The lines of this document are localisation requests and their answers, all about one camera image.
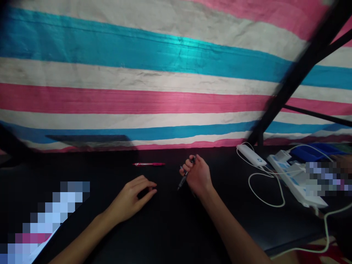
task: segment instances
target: black pen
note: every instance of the black pen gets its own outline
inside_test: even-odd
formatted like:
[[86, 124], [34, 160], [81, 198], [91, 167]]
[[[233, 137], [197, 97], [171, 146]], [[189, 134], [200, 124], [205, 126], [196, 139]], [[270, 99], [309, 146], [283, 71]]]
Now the black pen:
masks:
[[[195, 162], [195, 156], [194, 156], [194, 158], [191, 160], [191, 163], [194, 163], [194, 162]], [[187, 180], [187, 175], [188, 175], [188, 171], [186, 171], [185, 175], [182, 177], [182, 180], [181, 180], [181, 182], [180, 182], [179, 187], [177, 188], [177, 190], [179, 190], [179, 189], [182, 187], [182, 185], [184, 184], [184, 182]]]

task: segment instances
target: charging cable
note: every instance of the charging cable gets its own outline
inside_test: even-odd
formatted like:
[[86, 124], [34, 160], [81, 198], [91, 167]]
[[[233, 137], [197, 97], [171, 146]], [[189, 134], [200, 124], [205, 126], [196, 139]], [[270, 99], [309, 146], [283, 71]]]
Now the charging cable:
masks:
[[324, 226], [325, 226], [325, 234], [326, 234], [326, 245], [325, 247], [322, 249], [322, 250], [310, 250], [310, 249], [302, 249], [302, 248], [299, 248], [299, 247], [295, 247], [295, 248], [292, 248], [292, 249], [289, 249], [289, 250], [286, 250], [284, 252], [281, 252], [280, 254], [276, 255], [276, 256], [273, 256], [271, 259], [275, 259], [279, 256], [282, 256], [284, 254], [286, 254], [287, 252], [291, 252], [291, 251], [294, 251], [294, 250], [301, 250], [301, 251], [306, 251], [306, 252], [311, 252], [311, 253], [324, 253], [324, 252], [327, 252], [327, 250], [329, 249], [329, 244], [330, 244], [330, 238], [329, 238], [329, 231], [327, 229], [327, 217], [329, 215], [333, 215], [333, 214], [336, 214], [336, 213], [341, 213], [343, 211], [346, 211], [347, 209], [351, 208], [352, 207], [352, 203], [347, 205], [346, 207], [343, 207], [339, 210], [336, 210], [336, 211], [332, 211], [332, 212], [329, 212], [327, 214], [324, 215]]
[[[249, 144], [250, 147], [252, 148], [252, 150], [254, 151], [254, 148], [252, 147], [252, 145], [251, 145], [250, 143], [248, 143], [248, 142], [243, 142], [242, 144], [245, 144], [245, 143]], [[296, 147], [300, 147], [300, 146], [311, 147], [311, 148], [315, 149], [316, 151], [320, 152], [321, 154], [323, 154], [324, 156], [326, 156], [331, 162], [334, 162], [328, 155], [326, 155], [325, 153], [321, 152], [320, 150], [318, 150], [318, 149], [316, 149], [315, 147], [312, 147], [312, 146], [310, 146], [310, 145], [305, 145], [305, 144], [296, 145], [296, 146], [294, 146], [293, 148], [289, 149], [288, 152], [290, 152], [291, 150], [295, 149]], [[236, 151], [237, 151], [237, 154], [239, 155], [239, 157], [240, 157], [241, 159], [243, 159], [245, 162], [247, 162], [249, 165], [251, 165], [251, 166], [253, 166], [253, 167], [255, 167], [255, 168], [257, 168], [257, 169], [259, 169], [259, 170], [262, 170], [262, 171], [264, 171], [264, 172], [267, 173], [267, 174], [263, 174], [263, 173], [253, 173], [253, 174], [251, 174], [251, 175], [249, 176], [249, 178], [248, 178], [248, 185], [249, 185], [249, 188], [251, 189], [251, 191], [254, 193], [254, 195], [255, 195], [259, 200], [261, 200], [263, 203], [265, 203], [265, 204], [267, 204], [267, 205], [269, 205], [269, 206], [272, 206], [272, 207], [283, 207], [283, 206], [285, 205], [285, 198], [283, 197], [283, 193], [282, 193], [282, 188], [281, 188], [280, 180], [279, 180], [279, 178], [278, 178], [276, 175], [278, 175], [278, 174], [286, 174], [286, 173], [274, 173], [271, 169], [269, 169], [269, 168], [266, 167], [266, 166], [265, 166], [265, 167], [262, 167], [262, 166], [261, 166], [261, 167], [256, 167], [256, 166], [254, 166], [253, 164], [251, 164], [251, 163], [249, 163], [248, 161], [246, 161], [244, 158], [242, 158], [241, 155], [238, 153], [238, 149], [237, 149]], [[274, 176], [276, 177], [276, 179], [278, 180], [278, 183], [279, 183], [280, 192], [281, 192], [281, 197], [282, 197], [282, 200], [283, 200], [283, 202], [282, 202], [281, 205], [272, 205], [272, 204], [269, 204], [269, 203], [267, 203], [266, 201], [262, 200], [262, 199], [253, 191], [252, 187], [250, 186], [250, 179], [251, 179], [251, 177], [252, 177], [253, 175], [257, 175], [257, 174], [258, 174], [258, 175], [264, 175], [264, 176], [267, 176], [267, 177], [270, 177], [270, 178], [274, 178]], [[343, 212], [343, 211], [346, 211], [346, 210], [348, 210], [348, 209], [351, 208], [351, 207], [352, 207], [352, 203], [349, 204], [349, 205], [347, 205], [346, 207], [343, 207], [343, 208], [341, 208], [341, 209], [339, 209], [339, 210], [336, 210], [336, 211], [329, 212], [329, 213], [327, 213], [327, 214], [324, 215], [324, 227], [325, 227], [325, 235], [326, 235], [326, 245], [325, 245], [325, 247], [324, 247], [322, 250], [311, 250], [311, 249], [303, 249], [303, 248], [295, 247], [295, 248], [286, 250], [286, 251], [284, 251], [284, 252], [281, 252], [280, 254], [278, 254], [278, 255], [276, 255], [276, 256], [273, 256], [273, 257], [271, 257], [271, 259], [273, 260], [273, 259], [275, 259], [275, 258], [277, 258], [277, 257], [279, 257], [279, 256], [282, 256], [282, 255], [284, 255], [284, 254], [286, 254], [286, 253], [288, 253], [288, 252], [295, 251], [295, 250], [301, 250], [301, 251], [306, 251], [306, 252], [311, 252], [311, 253], [324, 253], [324, 252], [327, 252], [327, 250], [329, 249], [329, 245], [330, 245], [329, 230], [328, 230], [328, 228], [327, 228], [327, 217], [328, 217], [329, 215], [333, 215], [333, 214], [336, 214], [336, 213], [341, 213], [341, 212]], [[314, 210], [315, 210], [315, 215], [318, 215], [318, 214], [319, 214], [318, 208], [315, 207]]]

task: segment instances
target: blue stripe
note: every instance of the blue stripe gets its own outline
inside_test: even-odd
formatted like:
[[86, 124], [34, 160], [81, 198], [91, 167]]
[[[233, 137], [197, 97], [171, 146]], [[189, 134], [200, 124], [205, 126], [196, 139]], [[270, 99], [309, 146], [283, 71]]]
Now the blue stripe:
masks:
[[[158, 140], [173, 138], [189, 138], [197, 135], [223, 135], [231, 132], [250, 131], [256, 124], [256, 121], [242, 122], [236, 124], [224, 125], [200, 125], [200, 126], [168, 126], [158, 128], [136, 128], [136, 129], [35, 129], [19, 125], [9, 124], [0, 121], [16, 137], [29, 140], [35, 143], [52, 143], [56, 142], [52, 138], [57, 136], [94, 136], [95, 142], [111, 141], [108, 135], [123, 135], [129, 140]], [[267, 132], [270, 133], [314, 133], [323, 129], [326, 125], [294, 125], [280, 122], [272, 122]]]
[[[0, 56], [280, 82], [292, 62], [260, 51], [10, 8]], [[352, 69], [315, 66], [302, 84], [352, 89]]]
[[352, 128], [350, 128], [349, 126], [344, 126], [344, 125], [340, 125], [340, 124], [326, 125], [326, 128], [324, 128], [324, 130], [326, 130], [326, 131], [338, 131], [340, 129], [350, 129], [351, 134], [352, 134]]

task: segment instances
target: black metal frame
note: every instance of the black metal frame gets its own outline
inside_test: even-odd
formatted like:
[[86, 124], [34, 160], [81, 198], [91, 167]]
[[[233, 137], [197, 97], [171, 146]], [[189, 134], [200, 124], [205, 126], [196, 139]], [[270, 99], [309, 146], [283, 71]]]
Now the black metal frame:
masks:
[[314, 65], [352, 39], [351, 29], [339, 39], [331, 43], [351, 15], [352, 1], [350, 0], [339, 0], [331, 7], [325, 20], [321, 23], [320, 27], [314, 34], [311, 44], [300, 60], [292, 67], [291, 71], [283, 81], [282, 88], [272, 100], [268, 110], [264, 113], [261, 120], [254, 127], [252, 134], [247, 140], [250, 144], [254, 145], [256, 142], [258, 142], [258, 145], [263, 144], [263, 132], [269, 127], [282, 108], [352, 127], [351, 121], [286, 105], [287, 101]]

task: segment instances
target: white power bank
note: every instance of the white power bank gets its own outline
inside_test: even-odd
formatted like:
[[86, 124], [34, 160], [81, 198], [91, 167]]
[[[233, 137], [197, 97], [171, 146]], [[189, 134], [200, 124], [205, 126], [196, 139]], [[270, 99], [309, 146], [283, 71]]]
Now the white power bank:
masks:
[[255, 167], [265, 166], [267, 163], [257, 153], [251, 150], [247, 145], [238, 145], [236, 147]]

